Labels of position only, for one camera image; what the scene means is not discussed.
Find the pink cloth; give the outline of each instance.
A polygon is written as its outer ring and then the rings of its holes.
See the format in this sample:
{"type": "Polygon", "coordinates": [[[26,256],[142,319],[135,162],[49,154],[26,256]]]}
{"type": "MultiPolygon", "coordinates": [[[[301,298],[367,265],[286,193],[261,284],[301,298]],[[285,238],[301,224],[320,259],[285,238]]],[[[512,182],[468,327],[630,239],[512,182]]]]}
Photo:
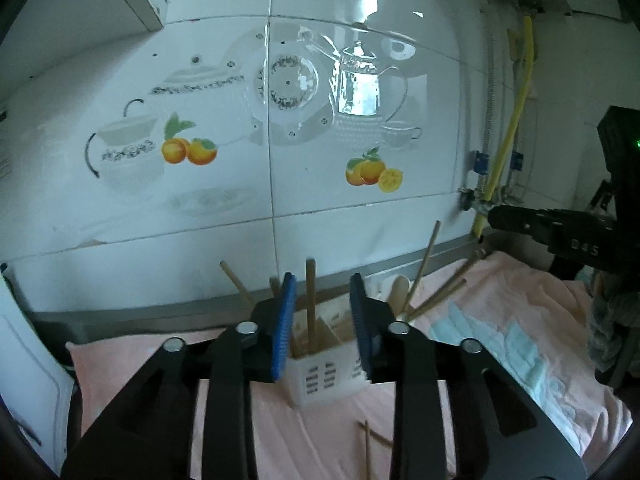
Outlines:
{"type": "MultiPolygon", "coordinates": [[[[420,304],[455,269],[450,266],[426,276],[412,301],[420,304]]],[[[586,313],[590,304],[581,283],[563,283],[533,270],[503,253],[476,264],[466,275],[468,285],[454,300],[466,314],[494,323],[498,329],[517,320],[550,363],[550,372],[567,384],[566,398],[574,407],[575,431],[581,454],[593,470],[615,448],[630,425],[628,410],[611,391],[593,378],[586,354],[586,313]]],[[[431,323],[446,315],[443,304],[417,320],[428,333],[431,323]]],[[[177,334],[197,342],[216,337],[220,330],[177,334]]],[[[82,390],[82,430],[129,381],[169,335],[133,335],[69,345],[82,390]]],[[[207,384],[200,385],[192,449],[192,478],[200,478],[202,424],[207,384]]],[[[376,384],[327,406],[294,409],[279,384],[252,384],[254,440],[261,479],[353,480],[364,476],[364,434],[359,420],[392,438],[394,388],[376,384]]],[[[446,427],[449,415],[444,409],[446,427]]],[[[452,450],[450,431],[447,449],[452,450]]],[[[388,478],[390,450],[372,441],[374,478],[388,478]]],[[[454,471],[452,452],[447,453],[454,471]]]]}

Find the white cabinet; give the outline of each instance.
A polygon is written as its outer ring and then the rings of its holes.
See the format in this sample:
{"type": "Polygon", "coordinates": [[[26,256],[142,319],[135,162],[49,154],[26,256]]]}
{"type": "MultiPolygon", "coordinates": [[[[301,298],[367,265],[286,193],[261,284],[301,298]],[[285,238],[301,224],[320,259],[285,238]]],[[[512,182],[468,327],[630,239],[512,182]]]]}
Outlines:
{"type": "Polygon", "coordinates": [[[0,278],[0,395],[33,449],[56,474],[66,455],[73,384],[0,278]]]}

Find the wooden chopstick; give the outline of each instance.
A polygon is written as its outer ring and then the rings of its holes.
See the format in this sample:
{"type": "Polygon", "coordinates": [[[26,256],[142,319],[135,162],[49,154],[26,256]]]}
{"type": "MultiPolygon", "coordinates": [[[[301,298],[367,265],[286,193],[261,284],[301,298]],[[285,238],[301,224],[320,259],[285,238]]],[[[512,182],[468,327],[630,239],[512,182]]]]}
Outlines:
{"type": "Polygon", "coordinates": [[[236,288],[238,289],[238,292],[240,293],[240,296],[242,296],[242,298],[246,301],[246,304],[248,304],[249,306],[251,306],[251,308],[253,308],[255,306],[254,299],[251,297],[251,294],[246,289],[246,287],[242,284],[242,282],[240,281],[240,278],[236,276],[235,272],[231,270],[231,267],[229,267],[229,265],[226,263],[225,260],[222,260],[220,262],[220,268],[225,271],[225,274],[227,275],[227,277],[236,286],[236,288]]]}
{"type": "Polygon", "coordinates": [[[318,351],[316,339],[316,261],[312,258],[305,263],[306,270],[306,334],[309,342],[309,355],[318,351]]]}
{"type": "Polygon", "coordinates": [[[364,421],[364,427],[364,460],[366,463],[366,479],[371,480],[371,440],[368,420],[364,421]]]}
{"type": "Polygon", "coordinates": [[[275,276],[269,278],[269,287],[274,298],[280,295],[280,280],[275,276]]]}
{"type": "Polygon", "coordinates": [[[438,306],[443,301],[453,296],[457,291],[459,291],[465,285],[466,285],[466,279],[462,278],[459,282],[453,284],[448,289],[443,290],[439,295],[431,296],[427,301],[421,304],[421,306],[419,306],[414,311],[407,314],[406,321],[407,322],[413,321],[415,318],[420,317],[425,312],[431,310],[432,308],[438,306]]]}
{"type": "Polygon", "coordinates": [[[441,225],[442,223],[440,222],[440,220],[436,220],[436,225],[434,225],[433,231],[431,232],[431,240],[429,240],[429,245],[424,251],[424,258],[422,259],[420,263],[420,267],[418,268],[418,273],[416,274],[414,284],[411,286],[409,293],[406,295],[406,298],[404,299],[404,303],[402,304],[402,308],[400,309],[401,313],[406,311],[406,308],[409,306],[410,301],[414,297],[415,291],[417,290],[418,285],[420,283],[420,278],[422,277],[422,273],[424,272],[424,269],[427,266],[429,258],[431,257],[431,251],[433,251],[433,247],[436,244],[436,238],[438,238],[438,232],[440,232],[441,225]]]}
{"type": "Polygon", "coordinates": [[[465,263],[463,263],[460,268],[458,270],[456,270],[456,272],[453,273],[453,275],[446,281],[444,282],[440,288],[438,290],[436,290],[433,294],[431,294],[430,297],[427,298],[427,300],[425,300],[422,305],[424,306],[425,304],[435,300],[438,296],[442,295],[443,292],[445,292],[448,288],[451,288],[456,282],[457,280],[459,280],[460,278],[462,278],[462,276],[464,276],[464,274],[473,266],[476,264],[476,262],[478,260],[480,260],[482,257],[484,256],[484,253],[478,253],[478,251],[476,251],[471,257],[469,257],[465,263]]]}
{"type": "MultiPolygon", "coordinates": [[[[367,425],[364,422],[358,421],[358,426],[360,426],[363,430],[367,431],[367,425]]],[[[388,447],[389,449],[394,448],[394,443],[391,442],[386,436],[379,434],[377,431],[374,431],[371,428],[369,428],[369,433],[373,437],[373,440],[377,440],[380,444],[382,444],[385,447],[388,447]]]]}

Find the metal pipe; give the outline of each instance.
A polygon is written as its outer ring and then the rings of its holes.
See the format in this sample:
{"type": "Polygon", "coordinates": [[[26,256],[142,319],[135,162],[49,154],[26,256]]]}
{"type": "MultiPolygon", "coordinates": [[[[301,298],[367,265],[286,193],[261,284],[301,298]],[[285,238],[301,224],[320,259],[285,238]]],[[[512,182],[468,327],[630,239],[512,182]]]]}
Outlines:
{"type": "MultiPolygon", "coordinates": [[[[494,132],[496,89],[495,89],[495,30],[494,13],[489,0],[480,0],[480,8],[486,19],[486,54],[487,54],[487,89],[486,113],[484,115],[484,134],[482,136],[482,152],[491,156],[491,139],[494,132]]],[[[487,176],[478,176],[478,190],[484,192],[487,176]]]]}

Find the blue gripper pad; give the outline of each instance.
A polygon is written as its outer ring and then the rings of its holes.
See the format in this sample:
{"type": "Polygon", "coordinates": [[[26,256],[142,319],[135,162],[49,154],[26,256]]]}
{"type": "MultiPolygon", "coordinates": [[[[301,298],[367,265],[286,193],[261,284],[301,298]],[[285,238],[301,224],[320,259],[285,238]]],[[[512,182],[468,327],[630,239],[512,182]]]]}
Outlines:
{"type": "Polygon", "coordinates": [[[296,277],[287,272],[282,282],[280,294],[280,311],[273,332],[273,349],[271,351],[271,376],[277,381],[284,372],[289,354],[289,334],[293,324],[293,313],[296,310],[296,277]]]}
{"type": "Polygon", "coordinates": [[[364,307],[367,301],[367,293],[364,290],[362,276],[354,274],[349,282],[349,301],[351,303],[351,318],[353,319],[353,329],[358,340],[358,351],[360,352],[360,365],[371,378],[371,360],[373,358],[371,334],[365,320],[364,307]]]}

